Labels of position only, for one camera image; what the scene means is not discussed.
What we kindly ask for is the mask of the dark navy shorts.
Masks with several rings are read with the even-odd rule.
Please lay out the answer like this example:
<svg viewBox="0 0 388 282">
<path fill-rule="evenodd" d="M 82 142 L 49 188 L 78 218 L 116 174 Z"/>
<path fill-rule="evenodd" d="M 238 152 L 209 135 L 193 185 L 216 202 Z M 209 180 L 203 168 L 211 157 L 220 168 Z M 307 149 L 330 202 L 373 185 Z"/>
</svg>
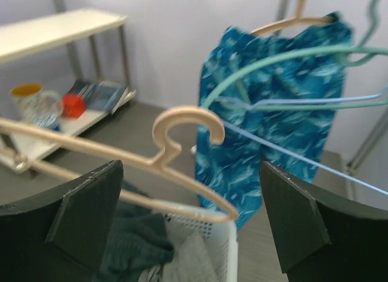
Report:
<svg viewBox="0 0 388 282">
<path fill-rule="evenodd" d="M 94 281 L 138 281 L 145 269 L 164 267 L 175 250 L 160 213 L 118 201 L 101 266 Z"/>
</svg>

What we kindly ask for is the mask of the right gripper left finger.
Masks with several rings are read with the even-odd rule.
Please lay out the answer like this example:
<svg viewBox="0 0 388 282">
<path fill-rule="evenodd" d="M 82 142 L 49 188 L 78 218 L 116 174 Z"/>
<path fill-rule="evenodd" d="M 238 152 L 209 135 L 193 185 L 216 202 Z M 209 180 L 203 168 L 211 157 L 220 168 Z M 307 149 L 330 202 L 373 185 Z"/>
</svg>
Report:
<svg viewBox="0 0 388 282">
<path fill-rule="evenodd" d="M 92 281 L 123 181 L 111 161 L 1 206 L 1 281 Z"/>
</svg>

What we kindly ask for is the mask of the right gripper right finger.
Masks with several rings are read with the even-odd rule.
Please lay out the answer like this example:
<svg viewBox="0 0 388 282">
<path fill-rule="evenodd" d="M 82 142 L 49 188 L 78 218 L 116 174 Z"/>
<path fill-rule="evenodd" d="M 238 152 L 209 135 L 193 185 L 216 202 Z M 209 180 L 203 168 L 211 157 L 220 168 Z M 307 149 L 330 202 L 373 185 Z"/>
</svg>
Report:
<svg viewBox="0 0 388 282">
<path fill-rule="evenodd" d="M 270 162 L 259 178 L 289 281 L 387 281 L 387 211 L 305 182 Z"/>
</svg>

